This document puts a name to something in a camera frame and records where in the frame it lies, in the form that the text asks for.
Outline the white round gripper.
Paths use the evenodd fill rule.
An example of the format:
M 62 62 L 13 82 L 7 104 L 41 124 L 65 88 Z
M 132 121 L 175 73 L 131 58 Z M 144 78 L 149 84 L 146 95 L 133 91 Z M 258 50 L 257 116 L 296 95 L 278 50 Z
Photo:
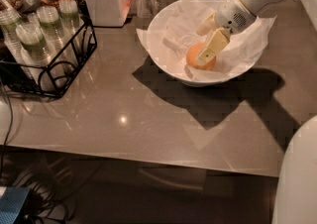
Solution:
M 210 63 L 230 43 L 230 34 L 242 33 L 255 20 L 239 0 L 226 0 L 210 14 L 196 29 L 196 34 L 205 36 L 210 32 L 198 52 L 195 62 L 202 66 Z

